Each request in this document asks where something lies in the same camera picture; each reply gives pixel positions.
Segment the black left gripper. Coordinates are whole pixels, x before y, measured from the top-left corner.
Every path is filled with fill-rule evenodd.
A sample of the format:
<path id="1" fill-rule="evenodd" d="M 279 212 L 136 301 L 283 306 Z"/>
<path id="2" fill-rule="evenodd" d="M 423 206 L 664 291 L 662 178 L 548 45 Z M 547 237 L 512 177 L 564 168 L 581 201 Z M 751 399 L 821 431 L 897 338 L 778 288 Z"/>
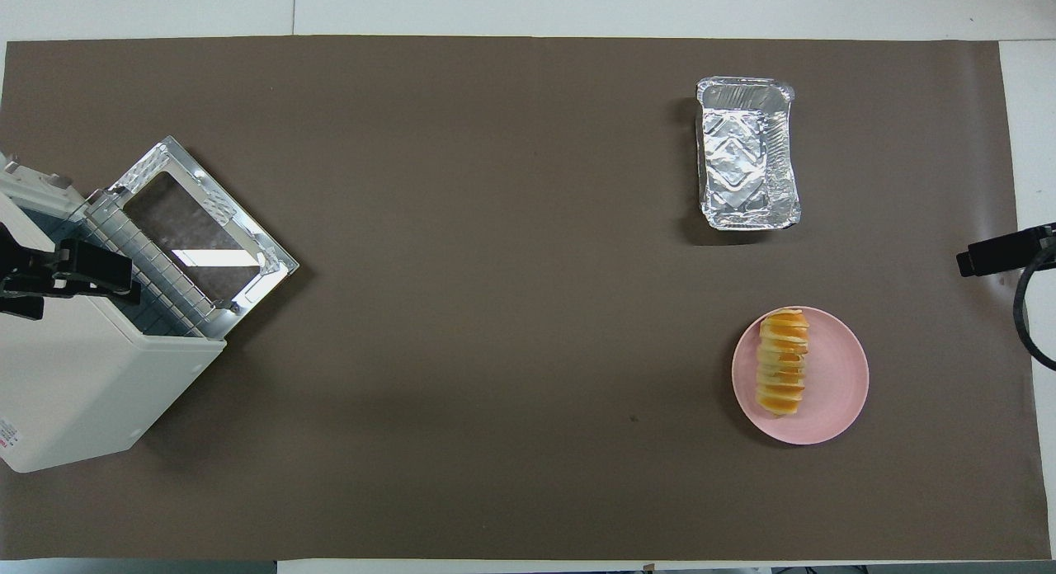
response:
<path id="1" fill-rule="evenodd" d="M 40 321 L 45 296 L 102 296 L 122 304 L 142 303 L 142 285 L 132 280 L 133 263 L 93 243 L 67 238 L 58 246 L 56 276 L 43 265 L 43 251 L 23 247 L 1 224 L 1 312 Z M 110 285 L 127 285 L 111 287 Z"/>

